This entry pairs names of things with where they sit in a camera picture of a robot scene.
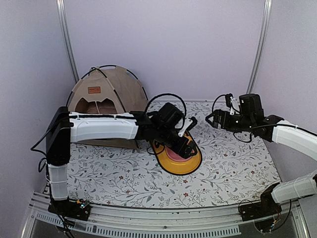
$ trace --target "table surface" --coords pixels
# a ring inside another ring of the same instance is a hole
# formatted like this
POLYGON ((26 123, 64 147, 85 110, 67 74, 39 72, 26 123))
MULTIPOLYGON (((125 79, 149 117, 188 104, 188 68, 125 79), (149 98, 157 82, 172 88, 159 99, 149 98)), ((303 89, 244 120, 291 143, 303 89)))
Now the table surface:
MULTIPOLYGON (((164 103, 154 102, 149 111, 164 103)), ((205 122, 212 103, 187 102, 187 116, 198 124, 191 130, 203 156, 192 174, 176 176, 165 172, 149 144, 140 141, 140 152, 125 148, 71 145, 68 164, 70 198, 84 198, 97 204, 146 208, 189 208, 258 200, 269 185, 280 178, 260 138, 240 142, 231 132, 215 129, 205 122)), ((237 134, 248 140, 247 133, 237 134)))

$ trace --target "floral pattern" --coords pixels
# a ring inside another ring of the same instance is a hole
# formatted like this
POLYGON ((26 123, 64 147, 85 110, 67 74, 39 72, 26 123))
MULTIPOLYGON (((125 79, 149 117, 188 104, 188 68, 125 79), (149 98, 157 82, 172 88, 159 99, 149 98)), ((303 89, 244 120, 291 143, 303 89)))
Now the floral pattern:
MULTIPOLYGON (((150 110, 162 105, 154 102, 150 110)), ((205 117, 211 113, 211 105, 186 103, 187 116, 198 120, 191 134, 203 156, 194 173, 176 176, 165 172, 155 156, 147 153, 146 141, 139 141, 139 151, 72 144, 67 171, 70 198, 147 208, 208 207, 258 200, 266 187, 280 181, 272 158, 262 139, 244 143, 231 132, 209 126, 205 117)), ((248 133, 237 137, 249 139, 248 133)))

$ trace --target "vent grille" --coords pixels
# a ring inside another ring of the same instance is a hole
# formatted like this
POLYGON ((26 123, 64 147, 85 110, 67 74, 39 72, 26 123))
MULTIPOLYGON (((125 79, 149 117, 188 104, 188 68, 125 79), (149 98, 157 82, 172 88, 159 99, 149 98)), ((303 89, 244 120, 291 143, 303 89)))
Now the vent grille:
MULTIPOLYGON (((62 227, 62 222, 56 215, 37 213, 37 219, 62 227)), ((85 232, 94 235, 105 236, 107 238, 221 238, 240 235, 239 226, 230 226, 226 228, 210 229, 203 231, 188 232, 147 232, 147 231, 129 231, 122 229, 106 228, 99 225, 82 224, 80 227, 73 228, 79 232, 85 232)))

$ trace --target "white backdrop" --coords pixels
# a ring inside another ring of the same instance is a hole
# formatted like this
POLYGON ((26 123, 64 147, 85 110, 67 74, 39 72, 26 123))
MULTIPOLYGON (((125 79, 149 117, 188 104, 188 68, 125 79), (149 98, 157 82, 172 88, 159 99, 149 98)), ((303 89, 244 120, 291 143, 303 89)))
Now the white backdrop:
POLYGON ((213 100, 247 90, 264 0, 68 0, 65 9, 80 77, 116 64, 149 97, 213 100))

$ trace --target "beige tent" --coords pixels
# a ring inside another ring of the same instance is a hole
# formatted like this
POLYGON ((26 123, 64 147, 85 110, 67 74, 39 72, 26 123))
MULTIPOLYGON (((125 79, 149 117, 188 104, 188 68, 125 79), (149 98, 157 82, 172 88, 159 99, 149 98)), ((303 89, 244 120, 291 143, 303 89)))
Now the beige tent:
MULTIPOLYGON (((131 71, 116 65, 92 68, 88 77, 79 80, 72 92, 73 97, 68 105, 70 112, 119 114, 143 111, 148 102, 145 90, 137 77, 131 71)), ((134 140, 124 139, 89 140, 81 143, 137 148, 134 140)))

